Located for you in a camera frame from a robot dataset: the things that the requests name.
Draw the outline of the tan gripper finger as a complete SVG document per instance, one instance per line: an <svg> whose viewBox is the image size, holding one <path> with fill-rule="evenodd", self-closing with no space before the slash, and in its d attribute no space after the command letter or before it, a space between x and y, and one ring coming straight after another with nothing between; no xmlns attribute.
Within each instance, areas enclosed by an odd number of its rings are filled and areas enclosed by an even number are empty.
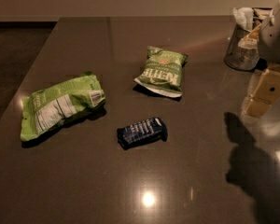
<svg viewBox="0 0 280 224"><path fill-rule="evenodd" d="M261 118L280 99L280 64L269 63L263 71L252 75L242 111L254 118Z"/></svg>

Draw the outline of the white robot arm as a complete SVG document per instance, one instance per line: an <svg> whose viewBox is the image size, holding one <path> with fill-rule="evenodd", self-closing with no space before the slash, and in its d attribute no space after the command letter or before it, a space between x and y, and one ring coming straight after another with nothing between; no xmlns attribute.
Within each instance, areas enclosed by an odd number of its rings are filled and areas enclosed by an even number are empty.
<svg viewBox="0 0 280 224"><path fill-rule="evenodd" d="M250 79L242 110L249 116L262 117L280 99L280 0L263 22L238 43L240 48L255 49L267 67Z"/></svg>

